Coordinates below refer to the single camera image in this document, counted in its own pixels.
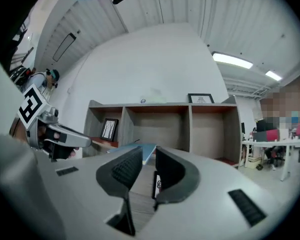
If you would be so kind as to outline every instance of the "ceiling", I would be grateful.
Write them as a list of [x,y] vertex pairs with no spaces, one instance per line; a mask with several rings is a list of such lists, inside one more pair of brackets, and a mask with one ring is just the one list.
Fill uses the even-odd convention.
[[[66,72],[96,46],[124,33],[166,23],[188,22],[210,52],[253,63],[251,69],[218,63],[229,94],[260,99],[300,70],[300,23],[283,0],[59,0],[41,33],[35,66]],[[75,42],[55,62],[69,34]]]

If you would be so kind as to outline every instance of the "gray shelf unit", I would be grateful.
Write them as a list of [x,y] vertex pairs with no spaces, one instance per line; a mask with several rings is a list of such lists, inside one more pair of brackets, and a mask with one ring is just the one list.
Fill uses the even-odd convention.
[[[119,119],[114,141],[124,146],[139,143],[191,152],[238,164],[241,156],[241,123],[236,98],[222,103],[110,104],[91,100],[84,134],[99,137],[106,118]],[[83,157],[104,154],[95,143],[83,149]]]

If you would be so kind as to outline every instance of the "picture frame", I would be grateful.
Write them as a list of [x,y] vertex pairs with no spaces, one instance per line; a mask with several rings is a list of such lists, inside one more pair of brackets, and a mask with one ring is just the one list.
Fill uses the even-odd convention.
[[210,93],[188,93],[190,103],[211,104],[215,103]]
[[161,192],[161,179],[158,172],[153,173],[153,184],[152,184],[152,199],[156,200],[157,195]]
[[102,126],[100,138],[105,141],[113,142],[118,123],[118,119],[106,118]]

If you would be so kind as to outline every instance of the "rectangular light fixture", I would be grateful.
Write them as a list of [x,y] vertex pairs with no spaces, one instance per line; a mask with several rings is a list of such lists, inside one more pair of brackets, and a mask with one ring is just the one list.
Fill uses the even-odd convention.
[[250,69],[253,66],[253,64],[249,61],[220,52],[213,52],[212,57],[216,62],[228,63],[246,69]]
[[265,73],[266,76],[273,78],[276,81],[280,81],[282,79],[281,76],[278,76],[277,74],[273,73],[272,71],[268,71],[267,73]]
[[57,62],[60,60],[61,56],[65,53],[65,51],[69,48],[69,46],[76,40],[74,34],[68,34],[65,39],[62,41],[58,49],[56,49],[52,59]]

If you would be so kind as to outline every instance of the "blue board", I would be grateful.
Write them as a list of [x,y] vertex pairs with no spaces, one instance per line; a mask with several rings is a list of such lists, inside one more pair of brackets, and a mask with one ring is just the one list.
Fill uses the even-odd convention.
[[132,144],[118,147],[118,148],[109,149],[107,152],[111,153],[111,152],[115,152],[115,151],[126,149],[126,148],[142,147],[142,164],[146,165],[148,160],[151,157],[151,154],[155,151],[156,146],[157,146],[156,144],[151,144],[151,143],[149,143],[149,144],[132,143]]

